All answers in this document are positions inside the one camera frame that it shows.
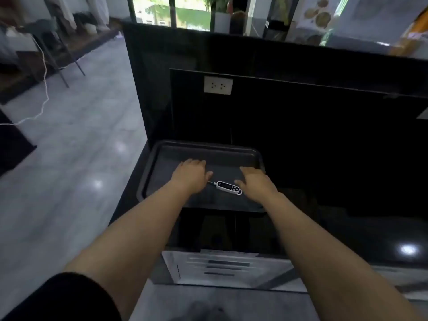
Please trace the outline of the person's left hand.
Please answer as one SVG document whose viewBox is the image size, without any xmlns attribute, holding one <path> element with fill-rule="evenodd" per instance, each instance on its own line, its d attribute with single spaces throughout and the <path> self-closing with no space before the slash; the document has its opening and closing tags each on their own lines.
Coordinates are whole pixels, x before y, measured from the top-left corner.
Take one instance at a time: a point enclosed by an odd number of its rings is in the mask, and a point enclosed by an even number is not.
<svg viewBox="0 0 428 321">
<path fill-rule="evenodd" d="M 206 171 L 205 160 L 187 159 L 179 163 L 170 183 L 186 195 L 193 195 L 201 192 L 207 185 L 203 180 Z"/>
</svg>

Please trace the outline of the person's right hand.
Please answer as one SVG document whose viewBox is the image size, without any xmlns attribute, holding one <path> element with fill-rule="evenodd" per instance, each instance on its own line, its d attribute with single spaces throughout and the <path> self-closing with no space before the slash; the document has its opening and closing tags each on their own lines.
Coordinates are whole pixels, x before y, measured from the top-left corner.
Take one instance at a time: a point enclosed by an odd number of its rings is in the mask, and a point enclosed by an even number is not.
<svg viewBox="0 0 428 321">
<path fill-rule="evenodd" d="M 240 167 L 246 189 L 242 189 L 249 199 L 264 205 L 269 199 L 278 194 L 278 190 L 270 178 L 260 169 L 254 167 Z"/>
</svg>

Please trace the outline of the person's right forearm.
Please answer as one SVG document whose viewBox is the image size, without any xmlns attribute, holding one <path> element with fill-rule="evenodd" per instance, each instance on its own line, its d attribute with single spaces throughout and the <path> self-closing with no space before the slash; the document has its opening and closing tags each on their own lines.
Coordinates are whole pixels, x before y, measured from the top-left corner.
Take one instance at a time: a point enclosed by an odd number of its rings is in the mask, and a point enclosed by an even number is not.
<svg viewBox="0 0 428 321">
<path fill-rule="evenodd" d="M 283 194 L 265 195 L 260 203 L 279 232 L 321 321 L 427 321 L 367 262 Z"/>
</svg>

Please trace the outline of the person's left forearm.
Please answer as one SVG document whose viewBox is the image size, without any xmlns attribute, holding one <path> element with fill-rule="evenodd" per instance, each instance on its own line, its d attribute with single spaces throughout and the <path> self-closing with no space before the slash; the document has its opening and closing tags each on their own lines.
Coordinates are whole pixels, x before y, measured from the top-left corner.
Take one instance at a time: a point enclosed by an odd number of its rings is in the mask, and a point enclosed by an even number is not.
<svg viewBox="0 0 428 321">
<path fill-rule="evenodd" d="M 128 321 L 180 211 L 195 193 L 168 183 L 111 224 L 64 271 L 97 282 Z"/>
</svg>

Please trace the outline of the white digital probe thermometer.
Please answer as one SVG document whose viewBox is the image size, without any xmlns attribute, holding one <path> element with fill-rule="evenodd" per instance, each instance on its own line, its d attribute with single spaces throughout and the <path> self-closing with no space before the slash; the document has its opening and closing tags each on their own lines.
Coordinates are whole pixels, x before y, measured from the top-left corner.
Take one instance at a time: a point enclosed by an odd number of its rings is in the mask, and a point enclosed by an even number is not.
<svg viewBox="0 0 428 321">
<path fill-rule="evenodd" d="M 215 186 L 215 188 L 217 190 L 220 190 L 220 191 L 223 191 L 226 193 L 230 193 L 230 194 L 234 194 L 234 195 L 242 195 L 243 194 L 242 190 L 238 186 L 230 184 L 230 183 L 226 183 L 223 181 L 217 181 L 217 182 L 208 181 L 208 183 Z"/>
</svg>

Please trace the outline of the dark metal baking tray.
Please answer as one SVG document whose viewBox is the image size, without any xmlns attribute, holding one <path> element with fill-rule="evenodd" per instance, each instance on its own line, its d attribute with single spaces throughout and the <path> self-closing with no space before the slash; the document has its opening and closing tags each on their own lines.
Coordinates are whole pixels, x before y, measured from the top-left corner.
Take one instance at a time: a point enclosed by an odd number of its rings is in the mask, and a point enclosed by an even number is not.
<svg viewBox="0 0 428 321">
<path fill-rule="evenodd" d="M 171 178 L 179 163 L 192 158 L 206 161 L 206 170 L 213 176 L 208 185 L 198 194 L 190 197 L 184 205 L 189 209 L 237 211 L 263 215 L 260 204 L 226 189 L 217 188 L 214 183 L 230 184 L 237 187 L 234 180 L 244 180 L 240 167 L 254 167 L 265 172 L 261 154 L 251 148 L 236 145 L 219 145 L 196 142 L 161 140 L 157 142 L 145 166 L 136 192 L 139 202 L 164 186 Z"/>
</svg>

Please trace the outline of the white appliance panel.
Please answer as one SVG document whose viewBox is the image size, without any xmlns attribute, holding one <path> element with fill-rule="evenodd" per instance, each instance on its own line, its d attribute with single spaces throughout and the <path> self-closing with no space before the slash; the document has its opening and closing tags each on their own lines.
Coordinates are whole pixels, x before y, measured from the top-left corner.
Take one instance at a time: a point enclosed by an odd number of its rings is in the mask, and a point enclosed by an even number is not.
<svg viewBox="0 0 428 321">
<path fill-rule="evenodd" d="M 289 259 L 217 250 L 165 250 L 162 258 L 178 285 L 307 292 Z"/>
</svg>

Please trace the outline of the black kitchen counter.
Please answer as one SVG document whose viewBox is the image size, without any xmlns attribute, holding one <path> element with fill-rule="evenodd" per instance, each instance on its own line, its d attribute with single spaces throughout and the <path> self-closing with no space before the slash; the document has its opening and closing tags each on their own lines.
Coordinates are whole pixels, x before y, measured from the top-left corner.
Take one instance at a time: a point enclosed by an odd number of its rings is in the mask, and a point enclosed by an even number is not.
<svg viewBox="0 0 428 321">
<path fill-rule="evenodd" d="M 404 293 L 428 289 L 428 61 L 123 25 L 148 140 L 258 151 L 277 189 Z M 233 79 L 231 95 L 204 76 Z"/>
</svg>

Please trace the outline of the food picture poster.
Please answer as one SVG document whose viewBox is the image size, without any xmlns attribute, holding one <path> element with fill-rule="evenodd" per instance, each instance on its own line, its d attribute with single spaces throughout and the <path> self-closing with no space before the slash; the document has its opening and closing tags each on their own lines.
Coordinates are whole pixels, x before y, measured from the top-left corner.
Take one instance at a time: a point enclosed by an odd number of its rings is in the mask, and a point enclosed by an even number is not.
<svg viewBox="0 0 428 321">
<path fill-rule="evenodd" d="M 428 0 L 299 0 L 286 41 L 428 61 Z"/>
</svg>

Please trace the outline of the black sleeve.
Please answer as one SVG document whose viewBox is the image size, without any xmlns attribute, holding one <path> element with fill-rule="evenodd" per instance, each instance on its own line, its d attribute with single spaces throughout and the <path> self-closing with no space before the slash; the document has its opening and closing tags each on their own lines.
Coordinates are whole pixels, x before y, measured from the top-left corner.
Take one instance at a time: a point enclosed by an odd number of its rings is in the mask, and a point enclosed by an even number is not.
<svg viewBox="0 0 428 321">
<path fill-rule="evenodd" d="M 112 297 L 82 274 L 49 278 L 1 321 L 122 321 Z"/>
</svg>

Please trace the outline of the metal-legged table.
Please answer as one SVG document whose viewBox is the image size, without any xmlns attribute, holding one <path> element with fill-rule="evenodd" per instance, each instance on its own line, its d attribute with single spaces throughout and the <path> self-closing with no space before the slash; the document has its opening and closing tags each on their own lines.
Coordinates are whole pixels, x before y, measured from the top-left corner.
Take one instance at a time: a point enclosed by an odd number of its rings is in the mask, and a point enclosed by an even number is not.
<svg viewBox="0 0 428 321">
<path fill-rule="evenodd" d="M 58 66 L 54 55 L 52 54 L 53 51 L 58 54 L 61 52 L 68 54 L 72 62 L 77 65 L 82 74 L 85 76 L 85 73 L 78 64 L 77 59 L 71 53 L 61 34 L 57 31 L 58 28 L 56 19 L 38 20 L 20 27 L 0 24 L 0 28 L 4 30 L 6 37 L 31 37 L 36 45 L 36 48 L 42 53 L 42 55 L 47 55 L 48 64 L 50 64 L 60 75 L 67 88 L 69 88 L 69 85 L 64 75 L 61 73 L 61 68 Z"/>
</svg>

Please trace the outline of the white wall socket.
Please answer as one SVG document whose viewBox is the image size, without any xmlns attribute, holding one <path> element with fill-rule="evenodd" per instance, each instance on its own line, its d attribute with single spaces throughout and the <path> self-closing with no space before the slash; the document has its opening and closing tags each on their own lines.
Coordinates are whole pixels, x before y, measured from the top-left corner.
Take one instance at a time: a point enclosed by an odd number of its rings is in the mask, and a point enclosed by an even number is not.
<svg viewBox="0 0 428 321">
<path fill-rule="evenodd" d="M 233 79 L 216 76 L 204 76 L 203 92 L 217 95 L 231 95 Z"/>
</svg>

